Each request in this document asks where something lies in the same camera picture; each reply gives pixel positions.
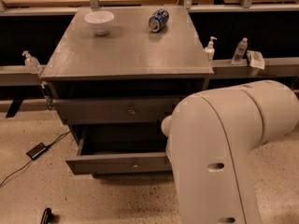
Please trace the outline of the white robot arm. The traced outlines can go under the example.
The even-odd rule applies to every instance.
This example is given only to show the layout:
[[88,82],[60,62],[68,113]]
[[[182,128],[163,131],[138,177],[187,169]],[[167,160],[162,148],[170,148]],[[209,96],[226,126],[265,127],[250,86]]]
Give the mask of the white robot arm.
[[274,80],[200,91],[161,125],[182,224],[262,224],[249,153],[290,133],[294,91]]

